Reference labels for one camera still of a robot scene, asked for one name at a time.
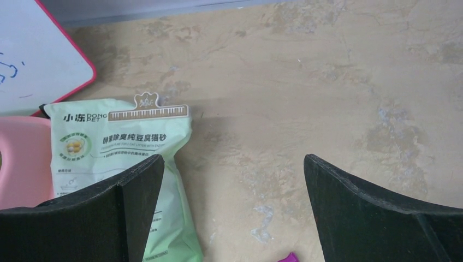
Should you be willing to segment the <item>green litter bag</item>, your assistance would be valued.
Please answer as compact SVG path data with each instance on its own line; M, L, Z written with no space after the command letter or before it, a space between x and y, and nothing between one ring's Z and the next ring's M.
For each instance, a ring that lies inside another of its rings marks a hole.
M124 100L97 99L48 104L51 172L60 197L112 177L145 158L164 159L161 191L151 223L144 261L202 261L175 154L190 139L192 119L154 118L108 121L108 113L135 108Z

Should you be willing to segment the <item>pink green litter box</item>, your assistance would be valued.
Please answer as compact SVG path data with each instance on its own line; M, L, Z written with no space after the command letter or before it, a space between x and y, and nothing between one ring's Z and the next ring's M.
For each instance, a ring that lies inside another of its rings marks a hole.
M51 122L1 117L1 209L35 207L54 197Z

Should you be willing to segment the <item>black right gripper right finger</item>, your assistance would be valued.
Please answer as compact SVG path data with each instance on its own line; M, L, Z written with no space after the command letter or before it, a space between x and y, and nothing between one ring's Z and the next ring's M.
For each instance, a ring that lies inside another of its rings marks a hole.
M304 175L326 261L462 261L462 209L395 193L314 154Z

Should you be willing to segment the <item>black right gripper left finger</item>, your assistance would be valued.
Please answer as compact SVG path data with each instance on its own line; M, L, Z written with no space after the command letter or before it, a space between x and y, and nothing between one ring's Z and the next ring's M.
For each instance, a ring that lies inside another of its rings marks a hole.
M164 173L155 154L76 192L1 211L1 261L142 261Z

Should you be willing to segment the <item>purple plastic scoop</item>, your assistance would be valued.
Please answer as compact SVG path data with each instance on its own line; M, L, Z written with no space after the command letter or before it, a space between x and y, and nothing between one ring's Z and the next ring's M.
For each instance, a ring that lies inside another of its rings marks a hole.
M299 262L299 258L297 257L297 255L294 253L294 252L291 252L288 254L287 257L279 260L278 262Z

